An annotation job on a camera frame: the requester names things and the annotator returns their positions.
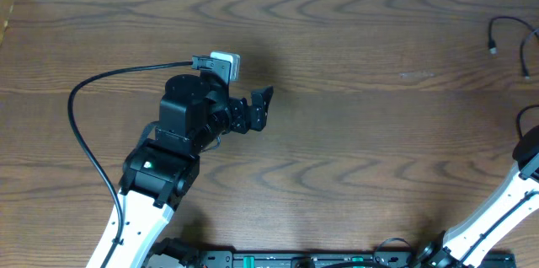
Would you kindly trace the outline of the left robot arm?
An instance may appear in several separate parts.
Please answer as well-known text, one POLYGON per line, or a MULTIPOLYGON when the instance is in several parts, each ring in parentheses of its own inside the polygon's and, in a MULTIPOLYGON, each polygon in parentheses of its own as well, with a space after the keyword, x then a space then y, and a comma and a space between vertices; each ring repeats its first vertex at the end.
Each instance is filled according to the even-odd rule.
POLYGON ((159 119, 147 125, 123 164, 118 198, 88 266, 140 267, 200 172, 200 154, 220 135, 262 131, 274 90, 230 97, 215 74, 170 78, 159 119))

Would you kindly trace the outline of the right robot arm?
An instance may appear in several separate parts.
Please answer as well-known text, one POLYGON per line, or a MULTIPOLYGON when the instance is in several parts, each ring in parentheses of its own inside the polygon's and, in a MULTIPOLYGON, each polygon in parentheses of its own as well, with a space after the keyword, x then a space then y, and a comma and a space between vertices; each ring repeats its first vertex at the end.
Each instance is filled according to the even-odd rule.
POLYGON ((502 184, 467 219, 445 231, 441 241, 418 255, 419 267, 478 267, 488 252, 538 209, 538 128, 513 151, 514 164, 502 184))

